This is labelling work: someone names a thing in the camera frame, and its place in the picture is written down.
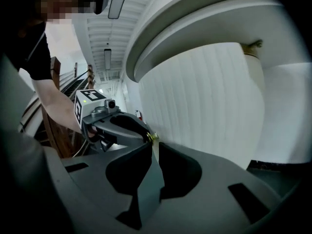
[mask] gray plastic surface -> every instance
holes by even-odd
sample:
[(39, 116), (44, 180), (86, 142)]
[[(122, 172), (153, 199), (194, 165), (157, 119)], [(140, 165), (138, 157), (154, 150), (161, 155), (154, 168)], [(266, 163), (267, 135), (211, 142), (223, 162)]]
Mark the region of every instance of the gray plastic surface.
[[(146, 216), (142, 216), (143, 226), (139, 231), (115, 220), (113, 216), (126, 208), (125, 205), (131, 200), (126, 195), (114, 192), (103, 177), (104, 167), (107, 165), (105, 155), (111, 154), (117, 158), (130, 152), (131, 148), (64, 160), (64, 165), (81, 162), (89, 165), (70, 175), (56, 153), (47, 153), (54, 184), (72, 216), (77, 232), (241, 233), (251, 224), (228, 189), (228, 186), (236, 183), (243, 183), (269, 210), (280, 203), (280, 197), (271, 188), (234, 163), (182, 146), (174, 144), (169, 146), (199, 162), (202, 167), (201, 180), (184, 197), (162, 200), (158, 207), (152, 203), (152, 210), (146, 212)], [(145, 190), (149, 185), (155, 186), (151, 190), (158, 190), (154, 179), (153, 175), (144, 178), (138, 189), (139, 202), (151, 192)]]
[(158, 209), (160, 205), (160, 190), (164, 186), (162, 170), (153, 154), (151, 167), (137, 189), (138, 207), (143, 226)]
[[(60, 229), (71, 233), (72, 223), (53, 186), (43, 147), (32, 137), (16, 131), (0, 131), (0, 135), (1, 158), (9, 166), (9, 169), (2, 166), (5, 171), (2, 209), (5, 219), (10, 221), (7, 222), (10, 232), (23, 228), (41, 233), (42, 226), (47, 226), (48, 233)], [(12, 219), (18, 219), (18, 225), (12, 225)]]
[(139, 125), (141, 125), (143, 128), (146, 129), (146, 132), (149, 132), (147, 126), (144, 124), (143, 121), (141, 121), (140, 119), (138, 119), (136, 116), (129, 114), (129, 113), (123, 113), (123, 112), (117, 112), (114, 114), (110, 114), (106, 117), (92, 117), (92, 116), (87, 116), (85, 118), (83, 118), (83, 132), (87, 131), (87, 128), (85, 125), (92, 125), (95, 126), (99, 129), (101, 129), (102, 131), (104, 131), (107, 134), (110, 134), (112, 136), (116, 137), (116, 142), (114, 142), (115, 144), (118, 145), (124, 145), (124, 146), (138, 146), (138, 145), (142, 145), (144, 143), (143, 137), (133, 131), (127, 130), (125, 128), (119, 127), (115, 124), (112, 124), (110, 122), (110, 119), (112, 117), (116, 117), (116, 116), (127, 116), (132, 118), (133, 120), (135, 120)]
[(0, 107), (0, 129), (16, 131), (34, 91), (19, 76), (6, 55), (2, 56), (0, 66), (1, 95), (3, 95)]

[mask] handrail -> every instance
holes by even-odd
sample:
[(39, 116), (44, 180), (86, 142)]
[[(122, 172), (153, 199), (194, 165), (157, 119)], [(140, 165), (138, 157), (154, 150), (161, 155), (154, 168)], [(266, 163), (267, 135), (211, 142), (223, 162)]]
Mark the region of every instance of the handrail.
[(60, 87), (59, 89), (63, 92), (63, 90), (67, 87), (69, 83), (71, 83), (74, 80), (74, 76), (71, 76), (70, 79), (66, 80)]
[[(82, 75), (80, 75), (79, 77), (75, 78), (73, 81), (71, 81), (65, 88), (62, 89), (62, 93), (65, 93), (66, 90), (70, 89), (71, 86), (75, 83), (75, 81), (77, 81), (81, 76), (83, 76), (86, 72), (84, 72)], [(38, 102), (39, 98), (36, 98), (24, 111), (23, 116), (29, 111), (29, 109), (31, 109), (36, 102)], [(38, 111), (38, 109), (41, 107), (41, 103), (34, 109), (34, 111), (31, 113), (31, 115), (29, 116), (29, 118), (26, 120), (26, 122), (23, 124), (23, 128), (21, 129), (21, 132), (23, 131), (23, 129), (26, 129), (27, 125), (29, 124), (29, 122), (31, 121), (32, 117), (35, 115), (35, 113)]]
[(76, 94), (77, 90), (80, 88), (80, 86), (87, 80), (88, 78), (84, 79), (79, 86), (70, 94), (70, 96), (68, 97), (69, 99), (72, 99), (72, 97)]
[(74, 73), (73, 72), (65, 73), (59, 77), (59, 81), (61, 82), (61, 81), (65, 80), (66, 78), (70, 77), (71, 75), (74, 75)]
[(82, 77), (85, 73), (87, 73), (88, 71), (82, 73), (80, 76), (76, 77), (71, 83), (69, 83), (63, 90), (62, 93), (66, 93), (66, 91), (75, 83), (75, 81), (77, 81), (80, 77)]
[(64, 73), (64, 74), (61, 74), (61, 75), (59, 75), (59, 77), (62, 77), (63, 75), (69, 74), (69, 73), (73, 73), (73, 70), (70, 70), (70, 71), (68, 71), (68, 72), (66, 72), (66, 73)]
[[(55, 63), (57, 65), (60, 65), (57, 59), (55, 59)], [(59, 76), (58, 76), (59, 69), (53, 70), (52, 72), (54, 74), (53, 82), (59, 89)], [(61, 158), (71, 157), (75, 153), (75, 150), (69, 137), (68, 129), (53, 121), (43, 107), (42, 107), (42, 118), (51, 147), (57, 151), (59, 157)]]
[(65, 77), (65, 79), (61, 81), (62, 84), (60, 84), (59, 89), (61, 90), (61, 87), (65, 88), (67, 85), (64, 86), (64, 84), (71, 82), (72, 79), (74, 79), (74, 74), (71, 74), (70, 76)]
[(30, 105), (27, 106), (27, 108), (25, 109), (25, 111), (24, 111), (22, 117), (28, 112), (29, 109), (31, 109), (31, 108), (34, 106), (34, 104), (35, 104), (38, 100), (39, 100), (39, 98), (37, 97)]
[(88, 86), (89, 86), (89, 84), (87, 83), (87, 84), (84, 86), (83, 89), (84, 89), (84, 90), (87, 89)]

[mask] black t-shirt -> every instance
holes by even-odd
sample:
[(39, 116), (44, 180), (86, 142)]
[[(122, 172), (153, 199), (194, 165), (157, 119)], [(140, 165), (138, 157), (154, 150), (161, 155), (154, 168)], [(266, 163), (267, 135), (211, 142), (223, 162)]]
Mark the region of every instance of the black t-shirt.
[(50, 72), (51, 57), (44, 31), (45, 23), (43, 22), (27, 31), (25, 37), (13, 37), (5, 47), (5, 53), (15, 68), (26, 70), (34, 80), (52, 79)]

